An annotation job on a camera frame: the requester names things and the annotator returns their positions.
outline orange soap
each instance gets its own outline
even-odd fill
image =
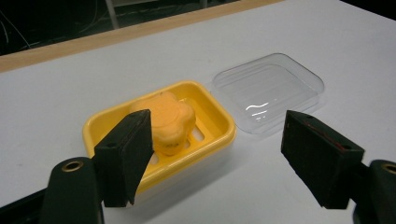
[[[169,91],[162,91],[148,99],[133,103],[130,112],[151,111],[154,150],[167,156],[177,154],[195,126],[194,109]]]

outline table surface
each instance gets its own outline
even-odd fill
[[[322,78],[312,115],[365,148],[363,163],[396,161],[395,21],[336,0],[289,0],[160,31],[3,70],[0,206],[45,188],[57,163],[86,156],[81,130],[92,114],[180,80],[210,89],[217,73],[275,52]],[[352,223],[353,202],[318,205],[280,153],[281,137],[238,130],[231,146],[133,207],[105,208],[106,223]]]

